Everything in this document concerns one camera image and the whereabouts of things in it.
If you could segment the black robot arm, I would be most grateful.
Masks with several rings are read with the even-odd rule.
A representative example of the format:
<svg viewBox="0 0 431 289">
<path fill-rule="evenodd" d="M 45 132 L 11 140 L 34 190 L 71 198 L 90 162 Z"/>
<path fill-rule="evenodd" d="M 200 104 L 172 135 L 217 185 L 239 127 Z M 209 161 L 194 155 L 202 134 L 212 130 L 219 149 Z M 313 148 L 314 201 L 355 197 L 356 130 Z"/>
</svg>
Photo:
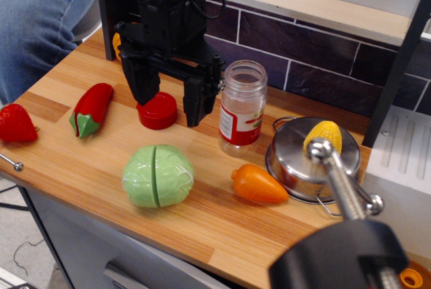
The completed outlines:
<svg viewBox="0 0 431 289">
<path fill-rule="evenodd" d="M 147 104 L 163 73 L 183 82 L 189 127 L 212 112 L 222 79 L 222 56 L 205 41 L 206 0 L 136 0 L 138 23 L 119 22 L 123 73 L 134 99 Z"/>
</svg>

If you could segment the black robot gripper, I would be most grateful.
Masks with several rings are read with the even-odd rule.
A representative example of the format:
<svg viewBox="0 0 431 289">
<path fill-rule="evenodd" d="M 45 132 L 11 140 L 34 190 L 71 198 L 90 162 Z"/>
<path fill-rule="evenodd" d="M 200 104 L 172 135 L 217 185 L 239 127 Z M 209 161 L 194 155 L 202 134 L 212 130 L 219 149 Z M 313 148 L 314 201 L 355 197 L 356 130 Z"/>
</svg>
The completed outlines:
<svg viewBox="0 0 431 289">
<path fill-rule="evenodd" d="M 212 112 L 218 95 L 222 59 L 204 38 L 206 0 L 135 0 L 140 19 L 119 22 L 123 73 L 141 106 L 160 91 L 160 73 L 184 83 L 183 107 L 188 127 Z"/>
</svg>

